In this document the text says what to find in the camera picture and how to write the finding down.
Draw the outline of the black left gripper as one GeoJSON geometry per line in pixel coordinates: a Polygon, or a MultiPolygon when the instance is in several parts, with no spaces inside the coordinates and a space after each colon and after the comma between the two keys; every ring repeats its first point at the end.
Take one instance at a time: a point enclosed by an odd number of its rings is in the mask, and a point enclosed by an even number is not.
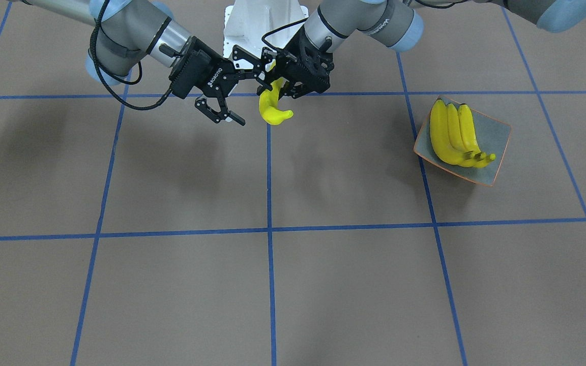
{"type": "Polygon", "coordinates": [[[256,95],[273,91],[276,81],[281,81],[280,100],[326,92],[330,88],[330,72],[334,69],[333,54],[329,52],[332,46],[332,36],[324,37],[320,46],[316,46],[305,29],[300,28],[288,44],[277,51],[275,59],[269,63],[262,61],[254,67],[258,83],[256,95]]]}

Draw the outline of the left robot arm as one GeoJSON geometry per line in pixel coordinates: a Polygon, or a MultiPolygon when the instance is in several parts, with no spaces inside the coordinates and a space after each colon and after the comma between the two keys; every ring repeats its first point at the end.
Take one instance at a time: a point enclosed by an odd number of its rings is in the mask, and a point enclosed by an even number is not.
{"type": "MultiPolygon", "coordinates": [[[[284,79],[276,98],[300,98],[330,88],[333,53],[355,31],[397,53],[412,49],[425,28],[410,1],[323,1],[299,30],[279,48],[272,46],[274,66],[266,72],[257,94],[274,90],[284,79]]],[[[586,1],[495,1],[495,5],[550,33],[566,31],[586,18],[586,1]]]]}

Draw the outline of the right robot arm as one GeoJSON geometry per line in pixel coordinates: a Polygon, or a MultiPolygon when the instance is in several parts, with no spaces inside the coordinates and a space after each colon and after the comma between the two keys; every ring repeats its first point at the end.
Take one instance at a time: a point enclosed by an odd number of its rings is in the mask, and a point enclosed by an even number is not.
{"type": "Polygon", "coordinates": [[[148,111],[170,96],[186,98],[197,88],[194,104],[214,123],[244,125],[226,98],[239,81],[259,80],[267,61],[235,46],[232,59],[223,57],[177,23],[168,12],[149,1],[30,1],[29,5],[93,26],[86,64],[108,93],[124,106],[148,111]],[[134,106],[112,90],[113,85],[135,85],[142,79],[145,56],[170,69],[169,86],[150,106],[134,106]]]}

